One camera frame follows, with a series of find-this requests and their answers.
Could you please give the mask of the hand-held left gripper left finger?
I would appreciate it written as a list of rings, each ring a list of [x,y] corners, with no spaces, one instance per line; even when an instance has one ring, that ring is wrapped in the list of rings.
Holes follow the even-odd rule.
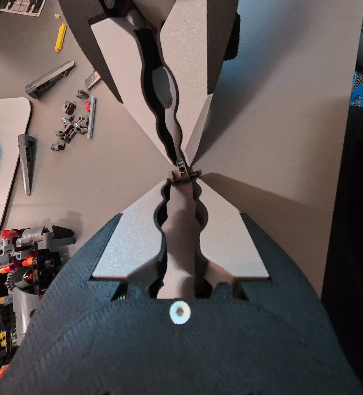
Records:
[[[167,270],[166,237],[171,182],[165,179],[126,208],[94,271],[97,280],[141,285],[157,298]]]

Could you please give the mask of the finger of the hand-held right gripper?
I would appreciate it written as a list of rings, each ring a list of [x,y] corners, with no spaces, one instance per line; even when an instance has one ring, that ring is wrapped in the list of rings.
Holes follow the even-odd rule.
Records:
[[[175,166],[178,154],[166,122],[173,97],[155,27],[145,17],[112,17],[91,30],[125,109]]]
[[[163,59],[178,93],[175,116],[187,165],[200,144],[237,9],[234,0],[178,0],[161,28]]]

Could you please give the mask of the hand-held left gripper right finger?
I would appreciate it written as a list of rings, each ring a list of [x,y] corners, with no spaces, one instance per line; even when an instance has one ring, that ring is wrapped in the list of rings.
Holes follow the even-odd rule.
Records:
[[[245,281],[270,278],[242,213],[201,179],[193,181],[195,218],[200,225],[194,256],[194,295],[210,298],[219,284],[239,293]]]

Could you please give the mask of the dark grey lego pin connector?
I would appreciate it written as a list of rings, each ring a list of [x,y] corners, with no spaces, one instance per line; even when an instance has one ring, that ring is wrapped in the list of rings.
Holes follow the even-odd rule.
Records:
[[[193,179],[199,177],[202,174],[202,171],[193,171],[193,172],[185,172],[180,173],[179,171],[170,171],[168,173],[168,179],[172,186],[178,186],[181,184],[186,184],[191,182]]]

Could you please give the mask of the yellow lego beam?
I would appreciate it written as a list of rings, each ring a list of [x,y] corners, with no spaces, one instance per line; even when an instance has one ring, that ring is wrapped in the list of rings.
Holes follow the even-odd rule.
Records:
[[[66,35],[66,30],[67,30],[67,25],[65,23],[63,23],[58,31],[57,34],[57,39],[56,39],[56,44],[55,44],[55,52],[60,52],[62,47],[63,47],[63,42],[65,39],[65,35]]]

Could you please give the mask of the grey stickered lego tile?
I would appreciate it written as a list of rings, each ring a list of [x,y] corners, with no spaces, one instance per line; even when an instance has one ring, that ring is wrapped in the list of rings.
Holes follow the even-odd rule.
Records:
[[[102,78],[96,70],[94,70],[84,81],[85,87],[88,91],[94,89],[100,82],[102,82]]]

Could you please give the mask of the grey curved lego panel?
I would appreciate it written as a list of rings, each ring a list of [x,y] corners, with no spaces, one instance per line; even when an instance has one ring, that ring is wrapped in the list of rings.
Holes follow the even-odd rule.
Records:
[[[26,95],[33,99],[39,99],[45,92],[49,91],[62,78],[68,77],[71,70],[76,66],[72,60],[63,63],[52,71],[39,77],[25,86]]]

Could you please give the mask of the long grey lego axle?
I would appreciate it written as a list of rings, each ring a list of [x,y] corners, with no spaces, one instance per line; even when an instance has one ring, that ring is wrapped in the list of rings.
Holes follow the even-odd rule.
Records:
[[[87,128],[87,138],[88,139],[92,139],[92,137],[93,137],[93,129],[94,129],[94,125],[95,125],[96,104],[97,104],[96,97],[91,96],[89,123],[88,123],[88,128]]]

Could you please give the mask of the pile of dark lego connectors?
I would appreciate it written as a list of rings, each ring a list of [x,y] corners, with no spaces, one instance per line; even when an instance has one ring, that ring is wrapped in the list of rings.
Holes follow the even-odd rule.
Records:
[[[84,90],[78,90],[76,97],[82,101],[90,101],[90,94]],[[52,151],[63,151],[67,144],[69,144],[76,135],[82,135],[87,137],[89,114],[75,117],[75,110],[77,105],[74,102],[65,101],[64,110],[66,117],[62,118],[62,129],[55,132],[57,136],[56,143],[50,146]]]

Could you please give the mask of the lego technic car model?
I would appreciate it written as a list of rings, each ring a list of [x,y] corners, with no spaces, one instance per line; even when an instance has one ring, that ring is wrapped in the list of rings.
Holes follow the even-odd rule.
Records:
[[[62,267],[59,247],[75,243],[60,226],[3,230],[0,237],[0,378]]]

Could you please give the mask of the grey pointed lego panel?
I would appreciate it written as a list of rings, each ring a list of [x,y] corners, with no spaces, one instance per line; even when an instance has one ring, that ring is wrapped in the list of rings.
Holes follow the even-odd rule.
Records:
[[[36,140],[33,136],[20,134],[17,137],[23,187],[27,196],[31,195],[35,167]]]

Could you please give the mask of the printed paper sheet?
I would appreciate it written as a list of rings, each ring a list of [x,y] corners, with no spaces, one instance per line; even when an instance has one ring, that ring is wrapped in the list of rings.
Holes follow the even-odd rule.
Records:
[[[0,11],[39,17],[45,3],[45,0],[0,0]]]

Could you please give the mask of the black clothing blue print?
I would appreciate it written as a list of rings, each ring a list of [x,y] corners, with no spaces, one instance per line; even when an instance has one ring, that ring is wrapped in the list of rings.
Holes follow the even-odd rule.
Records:
[[[363,83],[354,74],[322,303],[363,386]]]

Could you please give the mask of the silver monitor stand base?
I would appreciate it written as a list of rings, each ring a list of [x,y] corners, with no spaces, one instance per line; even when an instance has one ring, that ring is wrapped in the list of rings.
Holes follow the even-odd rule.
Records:
[[[0,228],[20,156],[18,136],[26,134],[30,117],[28,99],[0,99]]]

